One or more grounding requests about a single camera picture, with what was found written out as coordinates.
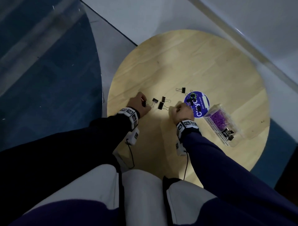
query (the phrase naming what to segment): left hand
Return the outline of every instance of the left hand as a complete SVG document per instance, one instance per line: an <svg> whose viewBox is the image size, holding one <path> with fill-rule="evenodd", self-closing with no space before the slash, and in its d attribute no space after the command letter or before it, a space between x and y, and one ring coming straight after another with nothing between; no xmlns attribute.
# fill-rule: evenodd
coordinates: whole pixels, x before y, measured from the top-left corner
<svg viewBox="0 0 298 226"><path fill-rule="evenodd" d="M142 101L147 101L146 96L142 92L138 92L135 97L129 99L127 107L132 107L140 113L140 118L145 116L150 110L150 106L143 107Z"/></svg>

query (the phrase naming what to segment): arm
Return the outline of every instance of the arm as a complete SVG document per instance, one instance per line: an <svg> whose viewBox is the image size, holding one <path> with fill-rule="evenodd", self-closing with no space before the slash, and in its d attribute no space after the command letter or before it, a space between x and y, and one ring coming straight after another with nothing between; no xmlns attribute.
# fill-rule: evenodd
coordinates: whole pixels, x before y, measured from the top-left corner
<svg viewBox="0 0 298 226"><path fill-rule="evenodd" d="M138 118L151 109L138 93L128 106ZM117 114L93 120L89 127L57 133L0 152L1 225L93 168L114 160L112 152L131 130L129 118Z"/></svg>
<svg viewBox="0 0 298 226"><path fill-rule="evenodd" d="M184 119L194 120L191 109L180 107L181 116L177 112L173 114L175 123ZM182 132L185 134L180 141L189 153L194 171L204 189L252 215L258 214L258 211L260 214L270 212L273 216L281 214L297 222L298 208L294 204L226 156L199 131L187 130Z"/></svg>

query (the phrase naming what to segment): black sleeve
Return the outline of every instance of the black sleeve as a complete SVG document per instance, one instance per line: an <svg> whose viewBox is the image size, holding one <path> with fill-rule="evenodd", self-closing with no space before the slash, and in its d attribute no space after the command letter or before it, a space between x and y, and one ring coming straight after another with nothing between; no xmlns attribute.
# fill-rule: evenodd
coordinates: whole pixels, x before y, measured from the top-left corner
<svg viewBox="0 0 298 226"><path fill-rule="evenodd" d="M129 118L117 114L93 120L87 128L0 152L0 225L11 223L76 178L109 163L130 130Z"/></svg>

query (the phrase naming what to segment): black cable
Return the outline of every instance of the black cable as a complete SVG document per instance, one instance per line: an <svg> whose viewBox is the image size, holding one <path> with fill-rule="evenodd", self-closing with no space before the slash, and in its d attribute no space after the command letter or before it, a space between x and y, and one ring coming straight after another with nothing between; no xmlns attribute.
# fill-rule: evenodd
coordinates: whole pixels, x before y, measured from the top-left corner
<svg viewBox="0 0 298 226"><path fill-rule="evenodd" d="M184 152L185 152L186 155L187 155L187 163L186 163L186 168L185 168L185 173L184 173L184 178L183 178L183 180L185 180L185 175L186 175L186 170L187 170L187 165L188 165L188 154L187 154L186 151L184 151Z"/></svg>
<svg viewBox="0 0 298 226"><path fill-rule="evenodd" d="M128 146L128 148L129 148L129 150L131 152L130 146L129 146L129 144L128 144L127 141L128 141L128 139L126 139L126 143L127 143L127 146ZM131 158L132 158L132 163L134 164L134 156L132 155L132 152L131 152Z"/></svg>

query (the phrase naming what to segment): gray floor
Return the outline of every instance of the gray floor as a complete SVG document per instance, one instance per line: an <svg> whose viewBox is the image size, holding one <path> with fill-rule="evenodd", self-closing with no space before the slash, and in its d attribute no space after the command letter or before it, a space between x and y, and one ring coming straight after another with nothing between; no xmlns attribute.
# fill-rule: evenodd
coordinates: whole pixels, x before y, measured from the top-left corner
<svg viewBox="0 0 298 226"><path fill-rule="evenodd" d="M103 84L103 117L107 117L108 93L114 74L124 58L136 46L90 8L85 5L84 8L90 21L100 61Z"/></svg>

